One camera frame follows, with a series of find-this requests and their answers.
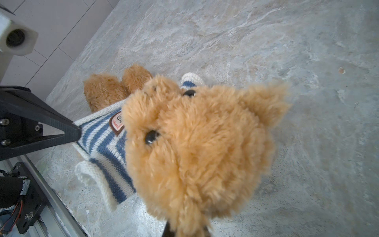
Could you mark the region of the blue white striped sweater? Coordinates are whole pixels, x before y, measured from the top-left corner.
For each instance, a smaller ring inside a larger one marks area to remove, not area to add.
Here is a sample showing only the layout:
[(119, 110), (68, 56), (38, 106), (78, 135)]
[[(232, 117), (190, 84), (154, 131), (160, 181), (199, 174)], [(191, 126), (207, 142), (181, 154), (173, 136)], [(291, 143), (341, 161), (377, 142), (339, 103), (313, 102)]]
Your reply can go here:
[(136, 191), (126, 169), (127, 132), (121, 119), (125, 99), (152, 78), (150, 72), (126, 71), (119, 80), (113, 75), (95, 74), (84, 82), (86, 98), (93, 111), (75, 121), (81, 137), (73, 145), (85, 159), (75, 169), (86, 185), (97, 185), (109, 211)]

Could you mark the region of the brown teddy bear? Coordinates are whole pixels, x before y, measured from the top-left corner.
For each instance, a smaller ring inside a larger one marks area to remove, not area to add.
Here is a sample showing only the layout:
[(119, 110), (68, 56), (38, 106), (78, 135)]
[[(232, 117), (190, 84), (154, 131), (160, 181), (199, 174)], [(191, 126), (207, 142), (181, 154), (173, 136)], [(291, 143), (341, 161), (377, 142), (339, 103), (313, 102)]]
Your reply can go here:
[(211, 219), (238, 213), (270, 170), (287, 94), (284, 83), (237, 89), (152, 75), (121, 108), (126, 169), (147, 212), (175, 237), (204, 237)]

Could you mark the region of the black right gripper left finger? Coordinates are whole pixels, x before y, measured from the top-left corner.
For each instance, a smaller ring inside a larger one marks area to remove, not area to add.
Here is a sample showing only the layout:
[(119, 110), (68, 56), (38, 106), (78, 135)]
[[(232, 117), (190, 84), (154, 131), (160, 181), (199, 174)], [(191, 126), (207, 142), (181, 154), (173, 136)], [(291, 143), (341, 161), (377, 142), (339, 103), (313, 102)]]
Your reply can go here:
[(161, 237), (175, 237), (175, 232), (171, 231), (170, 223), (167, 221)]

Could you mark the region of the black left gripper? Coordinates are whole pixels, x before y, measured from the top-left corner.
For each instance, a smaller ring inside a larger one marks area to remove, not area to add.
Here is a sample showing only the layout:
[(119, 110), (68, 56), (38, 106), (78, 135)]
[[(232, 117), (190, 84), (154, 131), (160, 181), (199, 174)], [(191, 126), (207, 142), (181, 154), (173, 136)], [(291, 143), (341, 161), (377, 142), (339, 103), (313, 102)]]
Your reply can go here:
[[(43, 125), (62, 134), (44, 135)], [(55, 111), (30, 89), (1, 86), (1, 161), (46, 148), (76, 142), (81, 129)]]

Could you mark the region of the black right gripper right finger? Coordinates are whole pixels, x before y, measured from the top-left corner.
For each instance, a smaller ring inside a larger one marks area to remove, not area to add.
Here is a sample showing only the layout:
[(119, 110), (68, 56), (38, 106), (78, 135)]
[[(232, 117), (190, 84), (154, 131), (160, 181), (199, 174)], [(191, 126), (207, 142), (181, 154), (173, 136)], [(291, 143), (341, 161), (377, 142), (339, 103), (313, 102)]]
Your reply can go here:
[(207, 227), (204, 227), (204, 236), (205, 237), (211, 237), (211, 234), (210, 234), (210, 232), (209, 232), (209, 230), (208, 230)]

